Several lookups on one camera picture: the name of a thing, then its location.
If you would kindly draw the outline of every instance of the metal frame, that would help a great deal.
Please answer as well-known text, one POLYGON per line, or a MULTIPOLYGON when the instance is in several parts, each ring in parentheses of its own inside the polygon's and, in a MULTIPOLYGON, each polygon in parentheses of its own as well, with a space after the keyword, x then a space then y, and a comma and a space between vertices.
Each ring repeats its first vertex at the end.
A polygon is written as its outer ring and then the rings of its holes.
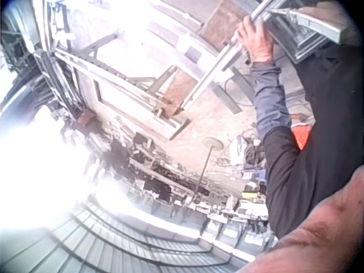
MULTIPOLYGON (((265 11, 267 9, 277 9, 286 1, 287 0, 264 0, 251 14, 252 20, 255 20, 258 16, 263 14, 263 20, 266 21, 271 15, 265 11)), ((233 36, 230 43, 217 56, 215 65, 212 66, 209 71, 205 72, 202 79, 185 99, 182 108, 188 109, 191 104, 195 102, 197 97, 199 97, 199 95, 213 82, 215 77, 231 63, 231 60, 235 60, 236 55, 241 54, 242 50, 242 44, 233 36)))

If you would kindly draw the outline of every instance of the metal bar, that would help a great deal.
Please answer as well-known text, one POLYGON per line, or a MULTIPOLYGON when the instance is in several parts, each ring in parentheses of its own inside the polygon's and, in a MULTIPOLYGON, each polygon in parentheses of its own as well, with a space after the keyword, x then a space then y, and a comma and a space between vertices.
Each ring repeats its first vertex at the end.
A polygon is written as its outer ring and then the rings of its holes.
POLYGON ((20 36, 22 36, 22 34, 19 33, 19 32, 8 31, 8 30, 1 30, 1 34, 10 34, 10 35, 20 35, 20 36))
POLYGON ((132 97, 137 97, 140 100, 143 100, 145 103, 148 103, 148 100, 152 100, 156 103, 163 103, 160 99, 140 90, 136 87, 136 83, 130 81, 128 77, 123 75, 121 72, 116 71, 112 67, 106 65, 105 63, 84 54, 83 52, 73 51, 73 53, 65 52, 61 48, 57 48, 56 52, 66 56, 68 58, 72 58, 74 61, 80 62, 87 66, 88 69, 91 69, 98 73, 100 76, 108 79, 109 81, 123 87, 125 92, 131 95, 132 97))
POLYGON ((181 15, 184 19, 190 20, 190 21, 192 21, 193 23, 197 24, 197 25, 198 25, 198 26, 200 26, 200 27, 203 25, 203 23, 202 23, 202 22, 200 22, 199 20, 197 20, 196 18, 194 18, 194 17, 193 17, 193 16, 191 16, 190 14, 185 13, 184 11, 181 11, 181 10, 179 10, 179 9, 177 9, 177 8, 175 8, 175 7, 173 7, 173 6, 169 5, 169 4, 167 4, 167 3, 164 3, 164 2, 162 2, 162 1, 157 1, 157 2, 156 2, 156 5, 161 6, 161 7, 165 7, 165 8, 167 8, 167 9, 169 9, 169 10, 172 10, 172 11, 174 11, 175 13, 177 13, 177 14, 181 15))
MULTIPOLYGON (((266 8, 276 8, 280 7, 282 3, 286 0, 264 0, 251 14, 251 20, 255 21, 258 16, 260 16, 266 8)), ((267 20, 271 15, 266 12, 263 16, 263 20, 267 20)), ((217 56, 215 65, 207 71, 202 79, 197 83, 195 88, 190 92, 185 101, 183 102, 181 108, 188 109, 191 104, 194 103, 196 98, 209 86, 209 84, 215 79, 215 77, 226 67, 227 63, 234 58, 236 54, 239 54, 242 51, 242 44, 236 39, 235 36, 230 41, 230 44, 227 45, 217 56)))
MULTIPOLYGON (((71 33, 71 29, 70 29, 69 24, 68 24, 66 5, 62 5, 62 17, 63 17, 64 32, 65 33, 71 33)), ((69 39, 67 39, 67 51, 70 52, 71 50, 72 50, 71 41, 69 39)), ((78 84, 78 80, 79 80, 78 79, 78 74, 75 71, 74 67, 71 67, 71 74, 72 74, 73 83, 75 84, 75 88, 76 88, 76 91, 77 91, 77 92, 75 92, 75 96, 76 96, 78 102, 81 103, 82 105, 84 105, 84 102, 83 102, 82 98, 80 97, 81 88, 80 88, 80 85, 78 84)))
MULTIPOLYGON (((68 24, 66 5, 62 5, 62 18, 63 18, 64 32, 65 33, 70 33, 71 29, 69 28, 69 24, 68 24)), ((66 43, 67 43, 67 50, 71 51, 72 50, 71 41, 69 39, 67 39, 66 43)))
POLYGON ((41 62, 41 67, 45 69, 45 72, 48 74, 48 82, 51 84, 50 88, 54 92, 55 90, 55 96, 60 98, 60 101, 63 103, 63 105, 68 109, 68 111, 71 113, 71 116, 74 120, 76 120, 76 112, 72 108, 72 105, 67 100, 65 94, 63 93, 63 87, 61 83, 58 81, 57 74, 54 70, 54 67, 48 57, 48 53, 45 51, 38 52, 36 56, 40 56, 40 58, 36 58, 37 62, 41 62))
POLYGON ((132 77, 129 78, 132 81, 136 81, 136 82, 154 82, 156 81, 156 77, 132 77))
POLYGON ((90 54, 91 52, 98 50, 100 47, 104 46, 105 44, 108 44, 108 43, 112 42, 113 40, 117 39, 119 36, 120 36, 120 31, 116 30, 112 34, 109 34, 108 36, 105 36, 105 37, 97 40, 96 42, 93 42, 92 44, 84 47, 83 49, 81 49, 81 51, 85 54, 90 54))
POLYGON ((238 114, 242 111, 239 105, 230 97, 230 95, 225 90, 223 90, 221 86, 214 83, 212 83, 211 85, 214 85, 214 87, 211 88, 211 91, 233 114, 238 114))
POLYGON ((246 78, 241 75, 239 70, 235 67, 230 68, 231 71, 234 73, 234 76, 231 80, 238 85, 238 87, 244 92, 248 100, 254 105, 254 98, 255 98, 255 90, 251 86, 251 84, 246 80, 246 78))
POLYGON ((51 15, 51 8, 47 0, 43 0, 43 30, 44 30, 44 50, 47 54, 50 53, 51 50, 51 32, 49 30, 49 23, 50 23, 50 15, 51 15))
POLYGON ((113 87, 115 87, 116 89, 120 90, 122 93, 124 93, 126 96, 134 99, 136 102, 140 103, 144 108, 146 108, 148 111, 152 112, 154 107, 149 105, 148 103, 146 103, 145 101, 143 101, 141 98, 139 98, 138 96, 133 96, 133 94, 130 94, 128 92, 125 91, 125 89, 111 81, 109 81, 108 79, 94 73, 94 72, 91 72, 89 69, 83 67, 82 65, 80 64, 77 64, 75 61, 65 57, 64 55, 62 54, 59 54, 56 52, 56 57, 58 57, 59 59, 61 59, 62 61, 64 61, 65 63, 75 67, 77 70, 79 70, 80 72, 86 74, 87 76, 89 76, 90 78, 96 80, 96 81, 99 81, 99 82, 105 82, 113 87))
POLYGON ((209 162, 209 159, 210 159, 210 156, 211 156, 212 149, 214 149, 214 146, 211 146, 211 147, 210 147, 209 154, 207 155, 207 158, 206 158, 206 161, 205 161, 205 165, 204 165, 204 167, 203 167, 203 169, 202 169, 200 179, 199 179, 199 180, 198 180, 198 182, 197 182, 197 185, 196 185, 196 188, 195 188, 195 192, 193 193, 193 197, 192 197, 192 199, 193 199, 193 198, 197 195, 197 193, 198 193, 198 189, 200 188, 200 184, 201 184, 202 178, 204 177, 204 173, 205 173, 205 170, 206 170, 206 167, 207 167, 207 163, 209 162))
POLYGON ((170 66, 157 80, 155 80, 152 85, 148 88, 148 92, 156 93, 162 85, 177 71, 177 66, 170 66))

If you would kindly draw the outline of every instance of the cable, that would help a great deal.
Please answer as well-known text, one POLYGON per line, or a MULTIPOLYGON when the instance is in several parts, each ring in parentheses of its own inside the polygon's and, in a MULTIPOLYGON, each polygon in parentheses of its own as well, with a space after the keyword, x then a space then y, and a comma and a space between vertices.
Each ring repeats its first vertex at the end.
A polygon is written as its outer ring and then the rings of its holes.
MULTIPOLYGON (((226 84, 228 83, 228 81, 229 81, 229 80, 231 80, 231 78, 224 82, 224 91, 225 91, 226 93, 227 93, 227 91, 226 91, 226 84)), ((233 101, 234 101, 237 105, 240 105, 240 106, 243 106, 243 107, 253 107, 253 106, 254 106, 253 104, 252 104, 252 105, 247 105, 247 104, 241 104, 241 103, 237 102, 236 100, 233 100, 233 101)))

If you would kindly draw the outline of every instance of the finger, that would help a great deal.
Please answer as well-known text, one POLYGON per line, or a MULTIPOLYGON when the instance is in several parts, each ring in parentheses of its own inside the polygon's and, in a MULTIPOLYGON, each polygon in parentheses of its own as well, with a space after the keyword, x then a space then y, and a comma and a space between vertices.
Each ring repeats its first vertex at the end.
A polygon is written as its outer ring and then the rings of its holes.
POLYGON ((244 17, 243 24, 248 36, 255 35, 255 28, 253 26, 253 23, 251 22, 250 16, 244 17))
POLYGON ((264 27, 262 17, 259 17, 258 21, 257 21, 257 36, 258 37, 261 37, 261 36, 266 37, 266 28, 264 27))
POLYGON ((246 39, 247 38, 247 33, 246 33, 246 30, 245 30, 245 27, 244 27, 243 22, 241 22, 238 25, 237 31, 243 37, 243 39, 246 39))
POLYGON ((244 44, 244 37, 241 35, 239 30, 235 30, 235 36, 240 43, 244 44))

